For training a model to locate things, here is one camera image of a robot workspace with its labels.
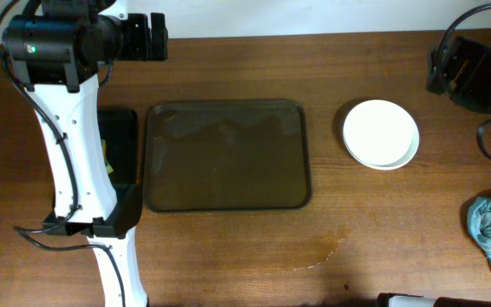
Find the yellow green sponge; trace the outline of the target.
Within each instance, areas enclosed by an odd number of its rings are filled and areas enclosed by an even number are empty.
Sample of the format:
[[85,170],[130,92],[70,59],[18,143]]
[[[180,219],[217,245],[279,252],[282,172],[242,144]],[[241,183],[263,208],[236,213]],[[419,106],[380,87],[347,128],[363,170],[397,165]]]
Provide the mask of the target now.
[[113,173],[113,168],[112,168],[112,166],[110,165],[110,163],[108,162],[108,159],[107,159],[107,142],[104,139],[101,140],[101,147],[102,147],[102,154],[103,154],[103,158],[104,158],[104,165],[106,167],[107,174],[111,174],[111,173]]

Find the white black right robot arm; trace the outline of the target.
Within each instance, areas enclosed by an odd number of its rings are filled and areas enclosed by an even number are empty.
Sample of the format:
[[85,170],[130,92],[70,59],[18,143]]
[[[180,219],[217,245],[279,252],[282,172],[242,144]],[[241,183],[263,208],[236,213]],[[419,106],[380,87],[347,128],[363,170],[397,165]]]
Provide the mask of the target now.
[[437,48],[428,57],[426,89],[449,95],[455,104],[491,115],[491,48],[458,36],[443,49],[442,77],[438,78]]

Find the light blue plate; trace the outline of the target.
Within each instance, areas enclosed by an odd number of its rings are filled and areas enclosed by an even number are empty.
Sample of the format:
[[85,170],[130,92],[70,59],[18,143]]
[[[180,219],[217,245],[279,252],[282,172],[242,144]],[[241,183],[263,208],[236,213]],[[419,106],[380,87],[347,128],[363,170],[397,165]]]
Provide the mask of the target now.
[[419,129],[403,130],[344,128],[343,139],[350,155],[360,164],[380,171],[391,171],[408,164],[419,150]]

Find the cream white plate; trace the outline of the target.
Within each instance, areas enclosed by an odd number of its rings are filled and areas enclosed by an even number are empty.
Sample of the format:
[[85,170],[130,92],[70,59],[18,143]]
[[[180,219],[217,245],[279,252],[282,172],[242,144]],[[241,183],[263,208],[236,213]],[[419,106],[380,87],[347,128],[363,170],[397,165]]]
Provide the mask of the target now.
[[409,163],[419,149],[419,128],[399,105],[369,100],[353,107],[342,126],[344,145],[359,163],[389,171]]

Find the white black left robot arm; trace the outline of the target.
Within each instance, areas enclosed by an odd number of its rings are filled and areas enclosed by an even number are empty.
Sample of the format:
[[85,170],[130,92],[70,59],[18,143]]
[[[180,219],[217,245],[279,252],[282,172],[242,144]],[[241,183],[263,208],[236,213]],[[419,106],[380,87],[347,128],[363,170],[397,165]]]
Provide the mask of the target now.
[[40,235],[82,234],[95,253],[108,306],[146,306],[136,257],[142,201],[138,185],[112,184],[98,124],[98,75],[116,61],[165,61],[161,13],[132,14],[125,1],[41,0],[0,14],[0,59],[38,117],[55,183]]

